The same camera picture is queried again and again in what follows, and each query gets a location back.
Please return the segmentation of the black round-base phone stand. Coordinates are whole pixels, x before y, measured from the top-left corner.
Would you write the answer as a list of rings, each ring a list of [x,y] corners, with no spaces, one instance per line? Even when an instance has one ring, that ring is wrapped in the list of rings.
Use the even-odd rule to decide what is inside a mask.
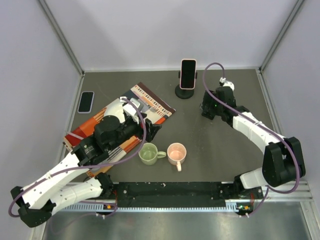
[[[180,99],[189,99],[194,95],[194,89],[182,89],[180,88],[180,84],[175,87],[175,95]]]

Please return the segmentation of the pink case smartphone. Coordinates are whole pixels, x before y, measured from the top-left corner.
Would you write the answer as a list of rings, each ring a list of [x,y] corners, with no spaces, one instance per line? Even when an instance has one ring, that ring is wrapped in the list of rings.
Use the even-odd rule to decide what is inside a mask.
[[[196,67],[195,59],[182,59],[180,69],[179,86],[183,90],[193,90],[196,82]]]

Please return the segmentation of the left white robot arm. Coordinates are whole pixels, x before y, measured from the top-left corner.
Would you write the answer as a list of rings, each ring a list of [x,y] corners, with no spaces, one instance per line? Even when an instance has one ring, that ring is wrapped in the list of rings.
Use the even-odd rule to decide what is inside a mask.
[[[28,227],[34,228],[49,220],[61,209],[91,198],[109,198],[114,191],[110,176],[105,173],[68,187],[67,184],[96,168],[109,157],[109,153],[131,137],[150,142],[161,129],[161,124],[152,123],[148,118],[134,121],[131,116],[124,122],[113,115],[103,117],[94,126],[93,134],[84,138],[52,170],[25,187],[16,186],[10,193],[18,205],[18,213],[11,217],[20,218]]]

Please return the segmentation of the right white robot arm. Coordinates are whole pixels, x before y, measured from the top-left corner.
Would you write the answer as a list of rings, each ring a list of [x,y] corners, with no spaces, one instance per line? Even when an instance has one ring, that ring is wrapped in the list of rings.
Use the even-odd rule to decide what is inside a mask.
[[[244,106],[238,106],[229,86],[204,93],[200,108],[202,116],[213,120],[221,117],[231,128],[242,133],[263,153],[262,166],[235,176],[233,192],[245,198],[252,189],[278,187],[306,174],[303,151],[296,137],[286,138],[259,122]]]

